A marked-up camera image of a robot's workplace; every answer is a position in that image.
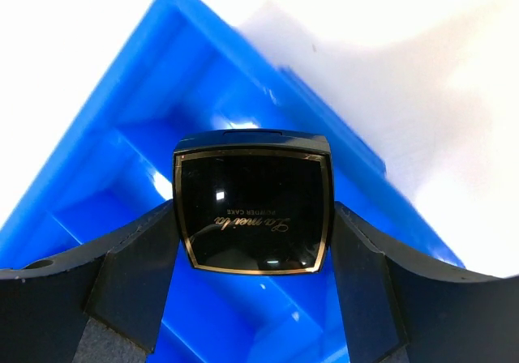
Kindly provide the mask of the black square powder compact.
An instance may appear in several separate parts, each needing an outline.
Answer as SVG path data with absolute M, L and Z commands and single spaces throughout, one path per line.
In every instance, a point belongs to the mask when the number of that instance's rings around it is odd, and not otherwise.
M 235 275 L 321 270 L 333 222 L 331 148 L 291 130 L 214 130 L 173 154 L 178 230 L 193 268 Z

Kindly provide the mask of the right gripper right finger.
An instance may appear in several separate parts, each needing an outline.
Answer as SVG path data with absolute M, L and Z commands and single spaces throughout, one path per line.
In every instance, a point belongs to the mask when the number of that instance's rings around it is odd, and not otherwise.
M 432 258 L 341 203 L 331 251 L 352 362 L 517 361 L 517 277 Z

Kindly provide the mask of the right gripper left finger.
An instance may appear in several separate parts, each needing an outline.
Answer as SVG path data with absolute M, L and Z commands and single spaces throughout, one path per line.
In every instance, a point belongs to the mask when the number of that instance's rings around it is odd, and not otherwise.
M 178 250 L 174 208 L 1 272 L 4 362 L 144 362 L 157 345 Z

